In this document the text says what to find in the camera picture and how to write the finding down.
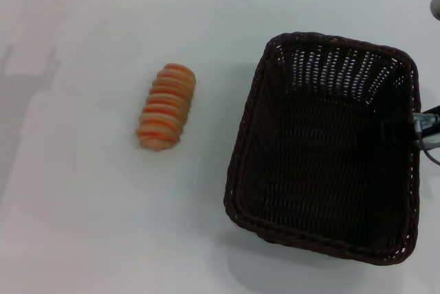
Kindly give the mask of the dark brown woven basket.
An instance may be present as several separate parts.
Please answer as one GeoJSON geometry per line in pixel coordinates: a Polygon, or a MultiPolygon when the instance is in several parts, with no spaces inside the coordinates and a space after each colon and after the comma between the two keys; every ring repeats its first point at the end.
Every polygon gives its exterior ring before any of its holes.
{"type": "Polygon", "coordinates": [[[315,32],[275,36],[245,103],[226,214],[270,243],[403,262],[418,236],[420,110],[406,52],[315,32]]]}

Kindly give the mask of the orange striped bread loaf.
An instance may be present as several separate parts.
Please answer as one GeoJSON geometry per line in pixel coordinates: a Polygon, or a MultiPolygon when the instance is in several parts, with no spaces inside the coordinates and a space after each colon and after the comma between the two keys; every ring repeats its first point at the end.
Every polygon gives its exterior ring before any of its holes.
{"type": "Polygon", "coordinates": [[[136,130],[142,147],[161,151],[179,143],[196,83],[194,73],[181,64],[168,63],[157,73],[136,130]]]}

